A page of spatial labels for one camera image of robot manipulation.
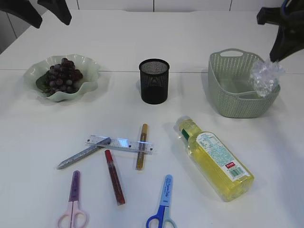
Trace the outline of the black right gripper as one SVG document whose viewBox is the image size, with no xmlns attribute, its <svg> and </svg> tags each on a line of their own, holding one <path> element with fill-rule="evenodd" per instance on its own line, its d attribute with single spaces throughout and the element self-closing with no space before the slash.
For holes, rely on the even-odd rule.
<svg viewBox="0 0 304 228">
<path fill-rule="evenodd" d="M 303 0 L 284 0 L 281 8 L 262 7 L 256 19 L 259 25 L 280 25 L 269 54 L 271 62 L 280 62 L 304 48 Z"/>
</svg>

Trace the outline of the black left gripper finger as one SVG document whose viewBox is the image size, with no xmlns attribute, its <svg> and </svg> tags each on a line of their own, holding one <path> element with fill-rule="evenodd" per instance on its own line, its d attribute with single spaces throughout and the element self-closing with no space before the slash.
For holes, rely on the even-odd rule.
<svg viewBox="0 0 304 228">
<path fill-rule="evenodd" d="M 42 23 L 42 17 L 29 0 L 0 0 L 0 10 L 20 18 L 37 29 Z"/>
<path fill-rule="evenodd" d="M 38 4 L 51 11 L 65 25 L 70 24 L 72 15 L 65 0 L 38 0 Z"/>
</svg>

